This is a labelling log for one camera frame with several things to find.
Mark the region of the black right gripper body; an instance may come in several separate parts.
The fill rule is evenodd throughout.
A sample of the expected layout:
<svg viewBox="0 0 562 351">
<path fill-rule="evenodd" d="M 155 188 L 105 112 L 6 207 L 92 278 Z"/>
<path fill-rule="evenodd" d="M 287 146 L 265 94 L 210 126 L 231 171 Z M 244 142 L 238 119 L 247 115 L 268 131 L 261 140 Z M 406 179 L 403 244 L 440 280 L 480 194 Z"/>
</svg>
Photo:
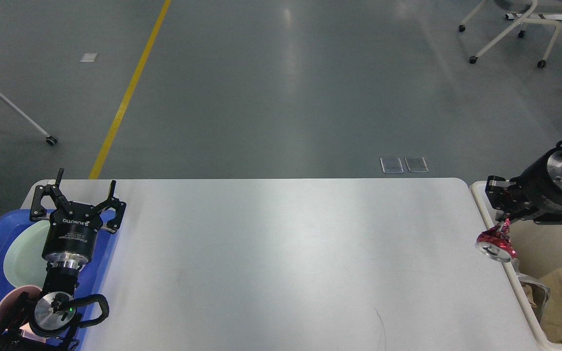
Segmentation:
<svg viewBox="0 0 562 351">
<path fill-rule="evenodd" d="M 525 169 L 518 186 L 533 207 L 562 214 L 562 147 L 551 149 Z"/>
</svg>

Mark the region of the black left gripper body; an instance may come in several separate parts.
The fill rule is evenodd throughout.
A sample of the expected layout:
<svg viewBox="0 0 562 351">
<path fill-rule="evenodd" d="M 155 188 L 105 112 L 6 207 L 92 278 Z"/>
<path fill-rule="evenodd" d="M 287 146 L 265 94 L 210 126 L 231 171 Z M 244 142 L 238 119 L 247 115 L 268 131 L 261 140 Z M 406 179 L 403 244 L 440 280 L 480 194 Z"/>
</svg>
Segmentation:
<svg viewBox="0 0 562 351">
<path fill-rule="evenodd" d="M 50 227 L 42 249 L 47 262 L 60 262 L 75 258 L 79 265 L 92 262 L 98 231 L 103 225 L 100 216 L 68 218 L 65 211 L 49 214 Z"/>
</svg>

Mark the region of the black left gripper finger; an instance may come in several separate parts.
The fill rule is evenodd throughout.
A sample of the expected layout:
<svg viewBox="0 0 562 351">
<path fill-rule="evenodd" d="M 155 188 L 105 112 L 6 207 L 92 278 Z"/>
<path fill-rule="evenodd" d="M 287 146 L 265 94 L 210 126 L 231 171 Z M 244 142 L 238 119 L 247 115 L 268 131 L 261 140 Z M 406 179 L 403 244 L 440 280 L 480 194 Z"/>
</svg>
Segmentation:
<svg viewBox="0 0 562 351">
<path fill-rule="evenodd" d="M 56 210 L 63 210 L 64 214 L 67 217 L 72 217 L 74 215 L 72 202 L 67 200 L 60 189 L 60 183 L 63 175 L 64 168 L 60 168 L 54 184 L 46 186 L 38 185 L 34 188 L 34 194 L 29 214 L 30 221 L 40 221 L 48 219 L 47 211 L 42 205 L 42 200 L 45 197 L 49 197 L 55 205 Z"/>
<path fill-rule="evenodd" d="M 89 228 L 95 231 L 107 231 L 111 234 L 115 234 L 120 229 L 127 204 L 116 196 L 116 185 L 116 180 L 112 180 L 106 200 L 98 205 L 91 205 L 91 208 L 88 210 Z M 114 215 L 109 220 L 104 221 L 101 215 L 109 210 L 112 210 Z"/>
</svg>

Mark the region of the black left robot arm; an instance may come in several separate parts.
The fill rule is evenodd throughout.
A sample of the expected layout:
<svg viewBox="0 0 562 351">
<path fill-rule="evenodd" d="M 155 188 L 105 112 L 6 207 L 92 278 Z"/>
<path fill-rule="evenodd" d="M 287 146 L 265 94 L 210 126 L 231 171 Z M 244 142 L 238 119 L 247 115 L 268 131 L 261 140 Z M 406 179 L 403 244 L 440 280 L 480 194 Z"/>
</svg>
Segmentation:
<svg viewBox="0 0 562 351">
<path fill-rule="evenodd" d="M 92 262 L 100 231 L 115 234 L 126 203 L 111 181 L 107 198 L 96 205 L 68 200 L 61 191 L 64 169 L 51 185 L 34 189 L 29 212 L 33 223 L 49 229 L 41 257 L 45 279 L 37 297 L 22 292 L 0 321 L 0 351 L 73 351 L 79 329 L 105 321 L 110 313 L 104 295 L 76 297 L 80 272 Z"/>
</svg>

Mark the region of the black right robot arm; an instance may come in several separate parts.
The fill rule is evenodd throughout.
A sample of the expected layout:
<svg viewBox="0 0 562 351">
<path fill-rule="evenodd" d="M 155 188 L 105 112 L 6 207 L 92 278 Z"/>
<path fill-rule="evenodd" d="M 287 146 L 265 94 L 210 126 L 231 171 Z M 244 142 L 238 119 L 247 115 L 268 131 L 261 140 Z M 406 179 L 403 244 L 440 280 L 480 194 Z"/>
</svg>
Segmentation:
<svg viewBox="0 0 562 351">
<path fill-rule="evenodd" d="M 518 177 L 488 177 L 485 194 L 498 222 L 562 225 L 562 140 Z"/>
</svg>

